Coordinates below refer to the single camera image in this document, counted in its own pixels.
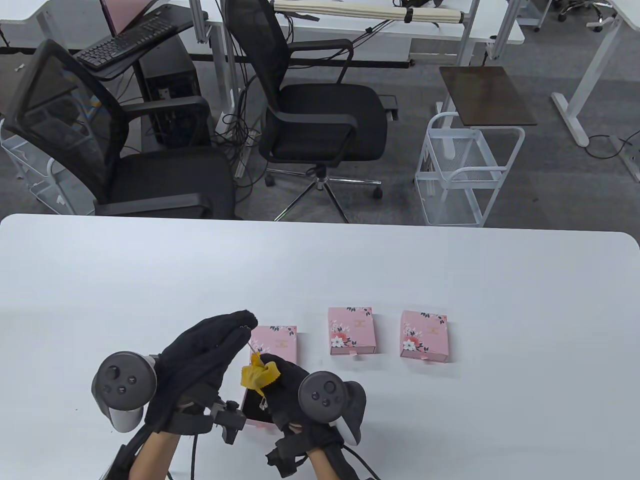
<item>black glove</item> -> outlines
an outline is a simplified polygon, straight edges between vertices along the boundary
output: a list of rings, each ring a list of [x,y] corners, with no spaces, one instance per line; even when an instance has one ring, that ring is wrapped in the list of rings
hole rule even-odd
[[[255,316],[243,310],[204,319],[180,334],[157,359],[157,390],[145,422],[162,430],[180,397],[195,385],[207,384],[217,394],[229,364],[257,325]]]
[[[260,359],[265,364],[274,362],[280,371],[280,377],[262,389],[273,423],[285,435],[276,443],[280,456],[293,457],[331,444],[342,445],[344,441],[334,427],[314,422],[300,408],[298,389],[309,373],[276,355],[264,353]],[[290,424],[300,426],[296,430],[301,432],[294,433]]]

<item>chair seat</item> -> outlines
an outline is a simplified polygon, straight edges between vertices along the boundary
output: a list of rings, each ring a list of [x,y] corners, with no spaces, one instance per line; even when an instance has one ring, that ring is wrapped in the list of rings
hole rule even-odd
[[[212,147],[188,147],[130,155],[115,166],[109,202],[201,193],[211,218],[235,218],[236,192],[228,159]]]
[[[285,113],[347,113],[358,122],[356,138],[346,161],[377,160],[387,142],[387,114],[376,92],[362,85],[307,83],[289,85],[280,91],[280,110]],[[272,155],[283,163],[329,163],[344,139],[347,126],[285,124],[270,112],[264,132],[276,135]]]

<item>controller button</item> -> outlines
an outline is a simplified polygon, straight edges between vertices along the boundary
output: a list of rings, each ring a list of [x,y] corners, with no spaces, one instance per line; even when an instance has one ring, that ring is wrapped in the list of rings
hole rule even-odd
[[[120,369],[115,365],[112,365],[107,369],[106,375],[109,380],[115,380],[120,376]]]

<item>pink gift box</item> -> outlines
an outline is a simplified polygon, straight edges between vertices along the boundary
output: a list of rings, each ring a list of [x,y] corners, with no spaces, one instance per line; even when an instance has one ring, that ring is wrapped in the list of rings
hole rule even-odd
[[[400,356],[446,362],[449,357],[447,316],[405,310],[400,320]]]
[[[329,308],[329,348],[331,355],[375,353],[371,307]]]
[[[272,353],[294,364],[298,361],[298,328],[295,326],[257,326],[251,332],[249,344],[258,353]],[[269,412],[260,409],[261,401],[262,397],[254,390],[244,393],[241,411],[246,423],[275,429]]]

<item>computer tower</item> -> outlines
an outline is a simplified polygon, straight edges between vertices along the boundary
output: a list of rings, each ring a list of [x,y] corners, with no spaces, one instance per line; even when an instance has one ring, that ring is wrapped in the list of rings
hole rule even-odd
[[[179,36],[173,36],[140,59],[143,82],[150,100],[168,100],[200,95],[196,68]],[[166,148],[186,147],[196,129],[188,110],[153,115],[152,132]],[[208,126],[193,145],[211,145]]]

